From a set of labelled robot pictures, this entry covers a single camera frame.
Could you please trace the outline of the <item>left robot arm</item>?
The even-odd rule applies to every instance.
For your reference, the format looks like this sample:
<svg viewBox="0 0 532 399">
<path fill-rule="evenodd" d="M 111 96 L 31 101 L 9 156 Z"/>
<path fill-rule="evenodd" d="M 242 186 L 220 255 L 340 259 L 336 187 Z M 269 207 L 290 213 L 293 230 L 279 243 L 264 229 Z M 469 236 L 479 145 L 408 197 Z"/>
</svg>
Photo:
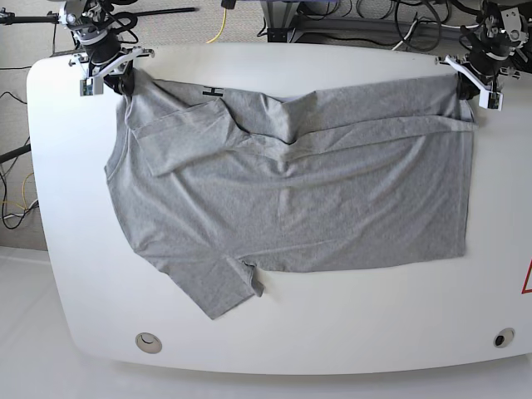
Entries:
<svg viewBox="0 0 532 399">
<path fill-rule="evenodd" d="M 475 17 L 476 26 L 460 27 L 459 42 L 467 53 L 450 61 L 468 83 L 461 84 L 461 95 L 479 97 L 485 109 L 502 108 L 500 77 L 518 79 L 531 72 L 531 2 L 481 1 L 477 9 L 460 1 L 451 3 Z"/>
</svg>

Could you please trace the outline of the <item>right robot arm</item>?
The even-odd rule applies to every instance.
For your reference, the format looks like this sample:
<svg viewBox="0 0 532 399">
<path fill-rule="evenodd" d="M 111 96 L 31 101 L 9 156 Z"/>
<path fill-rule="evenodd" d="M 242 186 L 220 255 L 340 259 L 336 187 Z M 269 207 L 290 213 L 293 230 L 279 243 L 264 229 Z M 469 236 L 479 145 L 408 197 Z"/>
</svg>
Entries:
<svg viewBox="0 0 532 399">
<path fill-rule="evenodd" d="M 84 51 L 74 56 L 83 75 L 81 96 L 95 96 L 110 87 L 115 93 L 131 96 L 135 79 L 133 60 L 141 54 L 133 28 L 138 17 L 131 12 L 114 12 L 116 5 L 127 1 L 64 1 L 60 3 L 59 23 L 72 33 Z"/>
</svg>

